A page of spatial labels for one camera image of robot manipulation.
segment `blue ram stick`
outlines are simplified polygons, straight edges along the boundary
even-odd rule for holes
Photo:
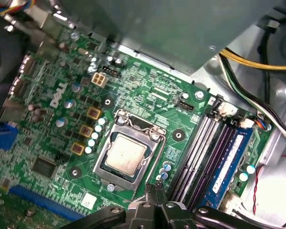
[[[36,205],[38,205],[39,207],[45,208],[59,216],[62,216],[64,218],[66,218],[67,220],[70,221],[76,221],[78,219],[83,218],[84,216],[65,208],[64,206],[55,203],[52,200],[47,199],[46,197],[42,197],[30,190],[27,190],[24,187],[21,187],[19,185],[17,186],[13,186],[9,193],[15,194],[19,197],[21,197],[22,199],[25,199],[27,201],[30,201]]]
[[[199,206],[210,206],[217,209],[224,198],[232,177],[240,163],[245,149],[253,133],[252,128],[237,128],[233,139],[226,148],[224,156],[214,172],[214,177],[210,181],[204,198]]]

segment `chip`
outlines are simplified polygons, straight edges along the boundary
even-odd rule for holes
[[[72,135],[72,131],[71,130],[66,130],[65,135],[67,137],[70,137]]]
[[[84,95],[81,95],[81,96],[80,96],[80,100],[82,100],[83,102],[85,102],[85,101],[86,101],[86,99],[87,99],[87,97],[86,97],[86,96],[84,96]]]
[[[74,142],[71,147],[71,152],[78,156],[81,156],[84,150],[85,150],[85,146],[79,142]]]
[[[91,137],[93,133],[93,128],[87,125],[82,125],[79,131],[79,134],[85,137]]]
[[[80,120],[82,120],[83,122],[86,122],[86,121],[87,121],[87,117],[86,117],[86,116],[84,116],[84,115],[81,115]]]
[[[92,118],[93,120],[99,119],[101,114],[102,114],[101,110],[95,107],[89,107],[88,112],[87,112],[87,116]]]
[[[81,62],[80,58],[75,57],[73,63],[79,64]]]
[[[33,165],[32,171],[47,178],[54,178],[57,168],[55,162],[39,156]]]
[[[92,99],[92,98],[88,97],[88,99],[87,99],[87,103],[89,103],[89,104],[93,104],[93,102],[94,102],[94,99]]]
[[[24,142],[23,142],[26,146],[30,146],[32,143],[32,139],[29,137],[26,137]]]
[[[105,164],[123,174],[134,176],[144,159],[146,149],[147,146],[118,134],[107,153],[108,157]]]
[[[72,117],[75,119],[79,119],[80,116],[81,115],[79,113],[76,113],[76,112],[72,115]]]

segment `capacitor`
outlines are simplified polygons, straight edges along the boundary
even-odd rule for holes
[[[71,85],[71,91],[73,91],[73,92],[80,92],[81,89],[82,89],[82,87],[79,83],[74,83]]]
[[[101,125],[96,125],[94,130],[95,130],[95,132],[100,133],[102,131],[102,126]]]
[[[99,125],[105,125],[107,122],[107,119],[106,118],[99,118],[99,120],[97,120],[97,123]]]
[[[91,149],[89,146],[87,146],[87,147],[85,148],[85,153],[87,153],[87,154],[92,153],[92,149]]]
[[[159,171],[161,179],[166,180],[168,178],[168,174],[164,168],[160,169]]]
[[[69,46],[66,43],[60,43],[59,48],[65,53],[70,52]]]
[[[97,132],[93,132],[91,134],[91,138],[95,141],[95,143],[98,143],[99,134]]]
[[[120,59],[120,58],[117,58],[114,63],[118,67],[123,67],[124,66],[124,61],[122,59]]]
[[[90,146],[91,148],[93,148],[95,146],[95,141],[93,139],[90,139],[88,141],[88,146]]]
[[[57,119],[55,124],[56,124],[57,127],[63,127],[63,126],[68,124],[68,119],[66,119],[65,117]]]
[[[247,181],[248,180],[248,174],[242,171],[238,171],[236,173],[236,177],[240,180],[240,181]]]
[[[107,56],[106,60],[108,61],[108,63],[112,64],[114,59],[112,56]]]
[[[68,99],[63,103],[64,108],[70,109],[76,106],[76,102],[73,99]]]
[[[44,121],[44,117],[43,116],[33,115],[32,118],[31,118],[31,121],[34,122],[34,123],[43,122]]]
[[[254,174],[255,173],[255,167],[249,163],[244,163],[242,165],[242,169],[247,172],[247,174]]]
[[[45,109],[36,109],[34,110],[34,115],[37,115],[37,116],[46,115],[47,112],[48,111]]]
[[[69,68],[69,65],[66,63],[66,61],[61,61],[61,62],[59,63],[59,65],[60,65],[62,68],[65,68],[65,69]]]
[[[29,111],[33,111],[33,110],[35,110],[35,109],[40,109],[41,108],[41,106],[39,105],[39,104],[29,104],[28,105],[28,110]]]
[[[163,168],[165,169],[165,171],[171,171],[171,169],[172,169],[172,166],[171,166],[171,163],[170,162],[168,162],[168,161],[164,161],[163,162]]]
[[[188,98],[189,98],[189,94],[186,93],[186,92],[182,92],[182,93],[179,94],[179,98],[180,98],[181,100],[188,99]]]

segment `white connector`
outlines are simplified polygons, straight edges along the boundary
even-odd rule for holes
[[[253,125],[254,125],[254,121],[248,118],[240,122],[240,127],[243,129],[252,128]]]
[[[238,111],[238,108],[228,102],[222,102],[218,108],[219,114],[223,117],[233,116]]]

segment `cable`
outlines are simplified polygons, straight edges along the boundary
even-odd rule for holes
[[[268,64],[261,64],[261,63],[257,63],[257,62],[253,62],[253,61],[249,61],[243,57],[237,56],[233,53],[231,53],[230,51],[228,51],[227,49],[223,49],[220,54],[222,54],[224,57],[238,62],[242,65],[246,65],[249,67],[253,67],[253,68],[257,68],[257,69],[266,69],[266,70],[286,70],[286,65],[268,65]]]
[[[251,104],[257,110],[262,112],[265,116],[267,116],[270,121],[279,129],[283,136],[286,137],[286,127],[282,120],[278,117],[278,115],[273,111],[273,109],[241,87],[232,71],[231,65],[229,64],[228,60],[222,55],[220,55],[219,63],[229,87],[242,98],[244,98],[249,104]]]
[[[263,167],[264,165],[261,165],[260,167],[258,167],[255,171],[255,186],[254,186],[254,193],[253,193],[253,208],[252,208],[252,211],[253,211],[253,214],[255,215],[256,213],[256,192],[257,192],[257,183],[258,183],[258,174],[261,170],[261,168]]]

